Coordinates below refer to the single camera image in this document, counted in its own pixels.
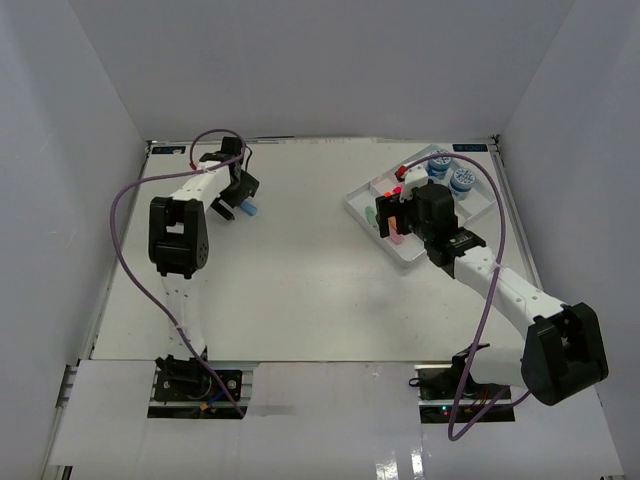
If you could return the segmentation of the blue-white labelled slime jar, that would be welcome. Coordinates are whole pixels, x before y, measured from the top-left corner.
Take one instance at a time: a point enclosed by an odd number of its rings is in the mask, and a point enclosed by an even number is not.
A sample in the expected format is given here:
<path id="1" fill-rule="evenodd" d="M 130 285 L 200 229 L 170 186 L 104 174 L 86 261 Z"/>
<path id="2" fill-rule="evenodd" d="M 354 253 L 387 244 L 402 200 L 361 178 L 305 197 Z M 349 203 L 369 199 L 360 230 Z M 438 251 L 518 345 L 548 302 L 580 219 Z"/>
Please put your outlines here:
<path id="1" fill-rule="evenodd" d="M 435 180 L 442 181 L 449 171 L 452 158 L 448 156 L 446 149 L 437 149 L 432 152 L 432 155 L 436 155 L 436 158 L 427 161 L 428 175 Z"/>

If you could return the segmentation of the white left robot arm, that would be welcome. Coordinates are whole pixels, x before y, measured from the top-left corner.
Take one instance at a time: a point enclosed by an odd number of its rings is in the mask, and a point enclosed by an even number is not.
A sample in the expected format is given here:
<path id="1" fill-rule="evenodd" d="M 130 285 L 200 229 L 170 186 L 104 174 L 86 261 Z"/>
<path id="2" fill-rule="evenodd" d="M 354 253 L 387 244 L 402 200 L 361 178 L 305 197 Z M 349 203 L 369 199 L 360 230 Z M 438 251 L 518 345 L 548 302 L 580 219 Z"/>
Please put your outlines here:
<path id="1" fill-rule="evenodd" d="M 148 252 L 164 291 L 169 319 L 168 355 L 188 361 L 206 351 L 199 301 L 199 272 L 204 269 L 210 244 L 206 213 L 213 210 L 226 221 L 237 209 L 249 215 L 249 202 L 259 181 L 244 166 L 245 143 L 222 139 L 221 147 L 204 154 L 198 173 L 167 197 L 155 197 L 149 209 Z"/>

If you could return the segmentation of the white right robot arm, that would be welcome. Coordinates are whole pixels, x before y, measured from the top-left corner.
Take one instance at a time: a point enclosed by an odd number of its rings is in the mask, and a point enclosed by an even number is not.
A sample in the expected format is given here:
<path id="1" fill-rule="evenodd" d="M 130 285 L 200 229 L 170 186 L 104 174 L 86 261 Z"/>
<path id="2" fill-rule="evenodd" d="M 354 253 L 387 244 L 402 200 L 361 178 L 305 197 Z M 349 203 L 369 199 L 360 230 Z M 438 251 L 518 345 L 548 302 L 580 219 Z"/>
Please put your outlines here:
<path id="1" fill-rule="evenodd" d="M 596 312 L 584 302 L 569 305 L 544 293 L 502 265 L 486 242 L 458 223 L 452 194 L 433 182 L 376 200 L 379 234 L 419 238 L 428 259 L 482 296 L 479 324 L 497 310 L 523 339 L 515 350 L 499 350 L 476 335 L 454 356 L 453 390 L 472 399 L 489 383 L 519 386 L 553 406 L 609 375 Z"/>

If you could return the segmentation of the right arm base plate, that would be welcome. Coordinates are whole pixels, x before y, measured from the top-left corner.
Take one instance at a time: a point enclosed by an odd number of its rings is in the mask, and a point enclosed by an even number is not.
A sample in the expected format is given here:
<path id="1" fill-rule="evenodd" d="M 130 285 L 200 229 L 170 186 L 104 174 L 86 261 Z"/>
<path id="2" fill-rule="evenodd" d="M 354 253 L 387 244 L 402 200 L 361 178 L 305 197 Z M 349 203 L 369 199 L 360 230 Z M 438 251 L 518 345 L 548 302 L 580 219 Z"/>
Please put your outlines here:
<path id="1" fill-rule="evenodd" d="M 423 401 L 450 401 L 453 402 L 459 381 L 462 377 L 470 348 L 456 353 L 451 360 L 451 365 L 445 368 L 421 368 L 416 371 L 408 385 L 419 390 L 419 398 Z M 469 375 L 460 403 L 464 411 L 479 411 L 503 388 L 502 385 L 477 383 L 472 375 Z"/>

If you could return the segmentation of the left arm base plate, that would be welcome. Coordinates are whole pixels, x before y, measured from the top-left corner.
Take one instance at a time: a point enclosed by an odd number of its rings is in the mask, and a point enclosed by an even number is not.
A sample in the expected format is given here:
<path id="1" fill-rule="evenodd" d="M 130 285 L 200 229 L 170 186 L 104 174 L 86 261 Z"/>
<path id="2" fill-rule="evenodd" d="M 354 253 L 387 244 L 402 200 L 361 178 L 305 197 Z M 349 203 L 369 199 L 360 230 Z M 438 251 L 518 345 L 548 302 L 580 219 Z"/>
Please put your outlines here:
<path id="1" fill-rule="evenodd" d="M 235 401 L 241 398 L 243 372 L 241 370 L 217 370 L 216 373 L 224 383 Z M 228 397 L 222 392 L 218 383 L 204 371 L 196 379 L 180 379 L 158 371 L 155 377 L 151 399 L 156 402 L 204 402 L 220 394 L 222 400 Z"/>

